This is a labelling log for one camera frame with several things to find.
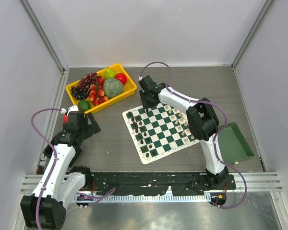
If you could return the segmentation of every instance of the wall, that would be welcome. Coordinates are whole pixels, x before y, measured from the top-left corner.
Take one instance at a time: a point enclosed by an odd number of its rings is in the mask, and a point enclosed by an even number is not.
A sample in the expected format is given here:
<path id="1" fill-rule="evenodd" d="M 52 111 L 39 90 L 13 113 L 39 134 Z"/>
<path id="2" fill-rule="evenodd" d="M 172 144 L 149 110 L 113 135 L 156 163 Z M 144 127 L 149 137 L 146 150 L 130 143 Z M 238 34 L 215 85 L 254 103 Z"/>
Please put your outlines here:
<path id="1" fill-rule="evenodd" d="M 288 200 L 288 0 L 275 1 L 237 76 L 260 152 Z"/>
<path id="2" fill-rule="evenodd" d="M 69 67 L 101 67 L 230 65 L 264 0 L 29 2 Z"/>
<path id="3" fill-rule="evenodd" d="M 24 176 L 32 174 L 42 139 L 31 115 L 53 105 L 60 79 L 19 1 L 0 1 L 0 230 L 11 230 Z M 45 113 L 36 119 L 45 130 Z"/>

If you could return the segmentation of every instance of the yellow tray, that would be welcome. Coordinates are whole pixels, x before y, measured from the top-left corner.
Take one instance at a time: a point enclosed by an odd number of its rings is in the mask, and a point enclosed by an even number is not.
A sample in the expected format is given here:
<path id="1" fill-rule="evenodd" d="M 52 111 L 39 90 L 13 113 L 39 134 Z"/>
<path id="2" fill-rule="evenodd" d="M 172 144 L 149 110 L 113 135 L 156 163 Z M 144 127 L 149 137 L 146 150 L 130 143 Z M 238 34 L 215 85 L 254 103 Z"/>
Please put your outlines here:
<path id="1" fill-rule="evenodd" d="M 111 70 L 114 70 L 116 73 L 123 73 L 123 74 L 126 75 L 126 77 L 127 77 L 127 82 L 126 82 L 126 84 L 124 85 L 124 91 L 123 91 L 122 94 L 120 94 L 120 95 L 118 95 L 118 96 L 116 96 L 116 97 L 114 97 L 114 98 L 112 98 L 112 99 L 109 99 L 108 101 L 103 102 L 102 104 L 99 104 L 99 105 L 97 105 L 97 106 L 94 106 L 92 102 L 86 100 L 86 101 L 88 101 L 88 102 L 90 103 L 90 105 L 91 105 L 91 109 L 87 110 L 87 111 L 85 112 L 86 114 L 87 114 L 87 113 L 90 113 L 90 112 L 92 112 L 93 114 L 94 114 L 94 113 L 97 113 L 97 112 L 99 112 L 100 110 L 102 110 L 102 109 L 104 109 L 104 108 L 107 108 L 107 107 L 109 107 L 110 105 L 113 105 L 114 103 L 119 102 L 119 101 L 125 99 L 126 97 L 129 97 L 129 96 L 131 96 L 131 95 L 133 95 L 133 94 L 135 93 L 137 86 L 136 86 L 136 84 L 133 82 L 133 80 L 129 77 L 128 73 L 124 70 L 124 68 L 121 66 L 120 63 L 114 64 L 113 66 L 109 66 L 109 68 L 110 68 Z M 100 70 L 100 71 L 97 72 L 97 75 L 100 75 L 100 76 L 102 76 L 102 77 L 104 78 L 105 72 L 106 72 L 106 69 L 102 69 L 102 70 Z M 71 99 L 72 103 L 73 103 L 73 104 L 76 104 L 76 105 L 78 105 L 78 102 L 79 102 L 80 100 L 77 100 L 77 99 L 75 99 L 75 98 L 72 96 L 72 94 L 71 94 L 71 89 L 72 89 L 72 86 L 75 86 L 75 87 L 76 87 L 76 86 L 78 85 L 78 82 L 79 82 L 79 81 L 80 81 L 80 80 L 75 81 L 75 82 L 73 82 L 73 83 L 71 83 L 71 84 L 69 84 L 69 85 L 67 85 L 67 86 L 65 87 L 65 89 L 66 89 L 66 91 L 67 91 L 67 93 L 68 93 L 68 95 L 69 95 L 69 98 Z"/>

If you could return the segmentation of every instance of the green plastic bin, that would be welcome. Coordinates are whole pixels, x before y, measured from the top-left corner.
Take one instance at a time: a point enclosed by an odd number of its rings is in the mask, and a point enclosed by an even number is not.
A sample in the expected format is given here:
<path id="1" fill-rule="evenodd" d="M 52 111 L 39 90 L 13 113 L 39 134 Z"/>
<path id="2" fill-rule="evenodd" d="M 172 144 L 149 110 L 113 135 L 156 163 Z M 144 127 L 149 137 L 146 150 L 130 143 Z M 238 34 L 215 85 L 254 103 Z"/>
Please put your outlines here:
<path id="1" fill-rule="evenodd" d="M 228 164 L 246 161 L 255 156 L 238 125 L 234 122 L 229 123 L 218 135 L 218 142 L 223 160 Z"/>

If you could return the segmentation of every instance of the chessboard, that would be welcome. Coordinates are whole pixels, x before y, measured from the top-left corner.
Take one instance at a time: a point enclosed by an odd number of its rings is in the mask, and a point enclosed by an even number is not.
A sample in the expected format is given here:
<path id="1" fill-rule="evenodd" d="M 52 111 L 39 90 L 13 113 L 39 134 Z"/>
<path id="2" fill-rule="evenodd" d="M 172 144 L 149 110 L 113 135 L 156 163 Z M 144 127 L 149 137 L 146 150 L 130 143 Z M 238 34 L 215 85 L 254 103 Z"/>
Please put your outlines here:
<path id="1" fill-rule="evenodd" d="M 122 115 L 143 164 L 199 143 L 190 133 L 187 116 L 169 105 L 139 106 Z"/>

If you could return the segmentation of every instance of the green pear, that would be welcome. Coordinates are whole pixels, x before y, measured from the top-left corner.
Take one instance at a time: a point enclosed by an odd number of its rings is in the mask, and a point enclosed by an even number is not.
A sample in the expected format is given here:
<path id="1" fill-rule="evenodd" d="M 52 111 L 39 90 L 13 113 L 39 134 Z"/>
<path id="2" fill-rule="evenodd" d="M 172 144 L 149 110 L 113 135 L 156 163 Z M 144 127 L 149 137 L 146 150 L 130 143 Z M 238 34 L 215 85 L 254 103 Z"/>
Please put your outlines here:
<path id="1" fill-rule="evenodd" d="M 105 73 L 105 79 L 111 79 L 111 78 L 115 78 L 116 72 L 111 70 L 109 67 L 107 67 L 106 69 L 106 73 Z"/>

